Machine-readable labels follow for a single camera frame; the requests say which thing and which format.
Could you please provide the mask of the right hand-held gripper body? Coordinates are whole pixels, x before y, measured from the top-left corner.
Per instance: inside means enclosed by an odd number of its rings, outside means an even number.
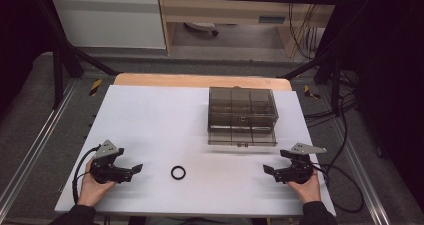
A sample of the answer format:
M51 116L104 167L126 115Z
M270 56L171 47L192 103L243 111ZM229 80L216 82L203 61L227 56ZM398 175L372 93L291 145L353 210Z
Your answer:
M284 183L294 181L298 184L303 184L309 180L314 170L310 155L326 152L325 148L296 143L289 150L280 151L280 155L283 158L288 158L291 161L291 165L288 168L274 170L274 174L279 174Z

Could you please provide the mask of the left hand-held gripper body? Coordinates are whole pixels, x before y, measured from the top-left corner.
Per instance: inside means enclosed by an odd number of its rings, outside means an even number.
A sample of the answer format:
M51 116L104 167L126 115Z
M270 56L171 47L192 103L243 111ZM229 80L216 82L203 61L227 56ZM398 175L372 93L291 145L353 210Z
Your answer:
M105 140L93 156L90 168L92 177L101 184L109 181L124 182L125 174L132 173L132 170L114 165L123 153L123 148L117 148L110 140Z

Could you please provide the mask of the person's right hand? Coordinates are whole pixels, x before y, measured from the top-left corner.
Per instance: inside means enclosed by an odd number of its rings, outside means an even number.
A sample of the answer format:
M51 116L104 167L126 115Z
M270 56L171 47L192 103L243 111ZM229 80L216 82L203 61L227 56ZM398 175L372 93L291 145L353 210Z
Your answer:
M303 204L321 202L320 183L316 170L313 171L311 177L305 183L298 184L294 181L290 181L287 185L294 190Z

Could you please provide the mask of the person's left hand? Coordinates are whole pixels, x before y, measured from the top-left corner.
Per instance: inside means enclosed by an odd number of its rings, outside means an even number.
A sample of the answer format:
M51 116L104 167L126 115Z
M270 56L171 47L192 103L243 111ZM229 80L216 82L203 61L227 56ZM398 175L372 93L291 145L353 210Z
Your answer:
M80 195L77 200L78 205L88 207L94 207L104 195L116 185L114 181L109 181L104 184L98 183L90 173L91 163L92 160L86 164Z

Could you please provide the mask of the white table board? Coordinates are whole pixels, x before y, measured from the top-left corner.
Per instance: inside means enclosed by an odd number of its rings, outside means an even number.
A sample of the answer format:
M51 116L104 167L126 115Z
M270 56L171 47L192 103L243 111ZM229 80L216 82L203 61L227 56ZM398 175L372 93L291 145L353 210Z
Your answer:
M295 192L263 171L263 165L289 166L280 151L311 141L296 93L277 91L274 98L276 146L213 146L207 133L208 89L110 86L83 148L111 140L124 149L116 165L143 168L131 182L112 188L97 211L124 216L301 214Z

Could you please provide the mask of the smoky transparent drawer box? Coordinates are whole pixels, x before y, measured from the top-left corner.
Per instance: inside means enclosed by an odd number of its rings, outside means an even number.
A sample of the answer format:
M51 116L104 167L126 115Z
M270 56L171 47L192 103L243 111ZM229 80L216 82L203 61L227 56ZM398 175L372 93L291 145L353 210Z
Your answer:
M210 87L208 143L273 147L279 119L270 89Z

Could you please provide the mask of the yellow black floor tape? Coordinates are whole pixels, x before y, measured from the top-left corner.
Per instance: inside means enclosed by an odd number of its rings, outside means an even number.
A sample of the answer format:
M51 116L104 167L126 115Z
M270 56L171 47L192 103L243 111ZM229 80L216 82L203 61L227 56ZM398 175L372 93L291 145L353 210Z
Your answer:
M308 85L304 85L304 95L306 97L312 97L314 99L321 99L319 94L312 93Z
M94 81L94 83L93 83L93 85L90 89L89 96L95 96L95 94L96 94L98 88L100 87L101 83L102 83L102 79L97 79L97 80Z

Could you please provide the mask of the person's lap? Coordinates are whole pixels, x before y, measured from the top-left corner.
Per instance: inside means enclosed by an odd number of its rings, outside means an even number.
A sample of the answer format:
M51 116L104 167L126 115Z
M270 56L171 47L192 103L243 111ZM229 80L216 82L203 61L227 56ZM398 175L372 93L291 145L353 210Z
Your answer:
M147 217L145 225L253 225L249 218Z

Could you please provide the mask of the wooden table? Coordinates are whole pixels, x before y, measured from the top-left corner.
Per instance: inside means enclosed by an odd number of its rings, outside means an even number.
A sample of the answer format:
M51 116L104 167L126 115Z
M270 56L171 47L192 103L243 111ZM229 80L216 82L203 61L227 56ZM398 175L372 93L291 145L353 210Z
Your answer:
M138 74L122 73L116 76L115 85L160 86L160 87L241 87L291 91L286 79L239 76L210 76L185 74Z

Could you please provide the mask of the white cabinet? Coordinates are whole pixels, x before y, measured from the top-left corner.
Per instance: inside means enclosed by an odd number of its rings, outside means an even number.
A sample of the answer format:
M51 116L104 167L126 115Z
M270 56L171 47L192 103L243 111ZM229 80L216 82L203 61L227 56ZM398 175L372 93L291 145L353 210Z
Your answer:
M78 47L164 49L158 0L53 0Z

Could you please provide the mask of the office chair base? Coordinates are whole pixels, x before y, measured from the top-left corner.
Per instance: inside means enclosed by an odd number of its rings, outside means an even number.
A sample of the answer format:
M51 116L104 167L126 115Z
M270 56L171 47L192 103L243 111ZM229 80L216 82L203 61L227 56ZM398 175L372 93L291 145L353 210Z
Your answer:
M213 23L192 23L186 22L185 26L203 32L210 32L213 36L217 36L219 32Z

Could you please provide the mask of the aluminium floor rail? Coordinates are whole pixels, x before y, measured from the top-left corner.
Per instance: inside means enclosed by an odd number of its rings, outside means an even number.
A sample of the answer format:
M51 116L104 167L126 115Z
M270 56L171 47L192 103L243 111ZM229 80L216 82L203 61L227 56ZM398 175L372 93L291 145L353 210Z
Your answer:
M17 170L15 171L12 179L0 196L0 224L5 220L9 210L11 209L15 199L22 189L32 168L41 155L57 123L62 117L62 114L65 111L69 101L74 94L75 88L79 83L79 79L70 80L63 93L64 98L59 103L58 107L50 112L46 122L43 124L43 127L37 134L35 140L32 142L22 162L17 167Z
M363 193L365 204L375 225L391 225L390 219L384 206L369 178L365 167L354 150L353 144L347 136L347 126L340 117L334 119L334 127L344 144L344 154L350 165L356 182Z

